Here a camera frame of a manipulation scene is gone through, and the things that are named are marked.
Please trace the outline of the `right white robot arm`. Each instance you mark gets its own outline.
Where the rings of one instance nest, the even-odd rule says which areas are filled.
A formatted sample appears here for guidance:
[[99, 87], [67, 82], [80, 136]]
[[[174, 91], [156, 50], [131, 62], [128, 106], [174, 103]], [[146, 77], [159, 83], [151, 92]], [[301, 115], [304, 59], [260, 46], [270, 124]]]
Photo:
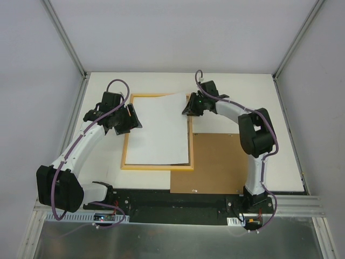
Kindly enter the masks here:
[[240, 145], [248, 155], [248, 172], [243, 187], [243, 208], [255, 213], [267, 199], [265, 186], [266, 162], [278, 148], [277, 136], [268, 111], [265, 108], [252, 110], [230, 99], [226, 94], [220, 95], [215, 83], [196, 80], [197, 92], [190, 95], [183, 110], [183, 115], [200, 117], [204, 111], [222, 115], [235, 122], [239, 128]]

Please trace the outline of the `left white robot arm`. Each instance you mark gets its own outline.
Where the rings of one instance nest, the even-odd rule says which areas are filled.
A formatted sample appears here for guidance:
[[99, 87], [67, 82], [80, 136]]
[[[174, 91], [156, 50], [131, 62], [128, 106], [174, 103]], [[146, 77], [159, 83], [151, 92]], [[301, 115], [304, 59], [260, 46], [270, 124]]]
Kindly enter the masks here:
[[113, 206], [110, 184], [80, 183], [78, 178], [89, 154], [108, 131], [122, 135], [141, 128], [133, 104], [125, 101], [121, 94], [104, 92], [102, 101], [84, 115], [78, 134], [60, 157], [49, 166], [38, 168], [36, 179], [41, 204], [71, 213], [92, 202], [103, 210]]

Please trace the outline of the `brown backing board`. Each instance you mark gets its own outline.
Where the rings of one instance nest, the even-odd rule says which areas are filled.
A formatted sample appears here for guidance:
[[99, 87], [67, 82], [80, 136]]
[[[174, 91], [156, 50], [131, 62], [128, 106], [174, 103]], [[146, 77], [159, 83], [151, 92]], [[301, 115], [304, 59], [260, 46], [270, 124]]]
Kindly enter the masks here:
[[248, 172], [248, 156], [239, 134], [195, 133], [194, 170], [172, 171], [173, 194], [242, 194]]

